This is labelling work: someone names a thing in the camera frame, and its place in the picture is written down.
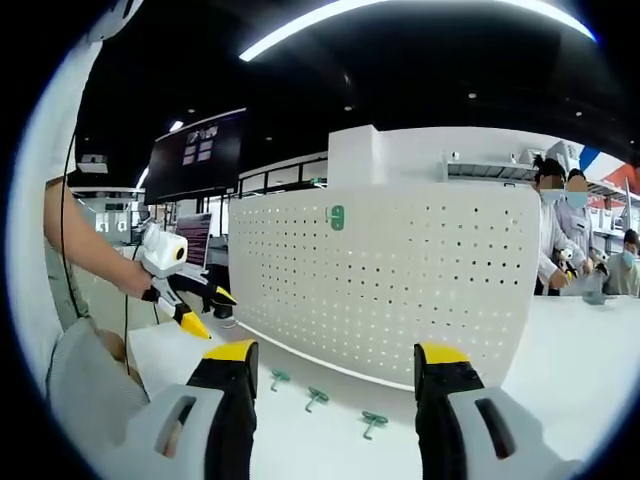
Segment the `green label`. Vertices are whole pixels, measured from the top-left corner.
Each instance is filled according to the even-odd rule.
[[[337,231],[344,228],[344,207],[342,205],[331,207],[331,228]]]

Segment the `white counter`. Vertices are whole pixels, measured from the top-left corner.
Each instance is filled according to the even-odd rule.
[[[214,339],[200,340],[168,323],[132,331],[130,343],[150,395],[185,383],[213,346],[247,338],[204,320]],[[545,440],[562,458],[587,460],[634,393],[640,370],[640,300],[619,297],[601,307],[580,298],[534,298],[529,321],[503,388],[543,424]],[[269,372],[292,381],[271,392]],[[260,341],[252,478],[421,478],[409,392],[345,376]],[[304,411],[314,386],[331,401]],[[389,418],[362,438],[362,410]]]

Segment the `face mask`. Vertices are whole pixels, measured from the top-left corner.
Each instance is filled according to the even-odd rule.
[[[635,255],[629,250],[622,252],[622,263],[624,263],[624,266],[627,267],[627,269],[633,267],[633,262],[635,262],[635,260]]]
[[[563,190],[547,188],[544,190],[540,190],[540,198],[542,199],[542,203],[546,203],[547,205],[549,205],[560,200],[563,193]]]
[[[587,192],[567,192],[567,203],[571,208],[582,208],[587,205],[589,194]]]

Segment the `led strip light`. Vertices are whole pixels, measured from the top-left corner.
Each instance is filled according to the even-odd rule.
[[[269,48],[278,44],[282,40],[304,30],[311,25],[326,20],[327,18],[340,15],[341,13],[355,10],[356,8],[366,7],[368,5],[374,5],[376,3],[391,2],[391,1],[407,1],[407,0],[338,0],[336,2],[325,5],[324,7],[317,8],[309,13],[296,18],[295,20],[287,23],[286,25],[278,28],[274,32],[270,33],[247,50],[245,50],[240,58],[245,62],[250,62],[261,53],[264,53]],[[411,0],[411,1],[442,1],[442,0]],[[491,0],[494,2],[508,3],[517,7],[525,8],[531,12],[544,15],[545,17],[557,20],[564,25],[571,27],[583,35],[589,37],[591,40],[596,41],[595,36],[578,20],[573,18],[566,12],[549,5],[541,0]]]

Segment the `monitor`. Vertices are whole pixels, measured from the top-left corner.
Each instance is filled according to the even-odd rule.
[[[207,252],[209,251],[209,229],[211,228],[211,214],[202,213],[178,218],[176,235],[187,239],[187,264],[193,267],[205,268]]]
[[[158,138],[144,184],[145,203],[235,191],[245,110],[208,118]]]

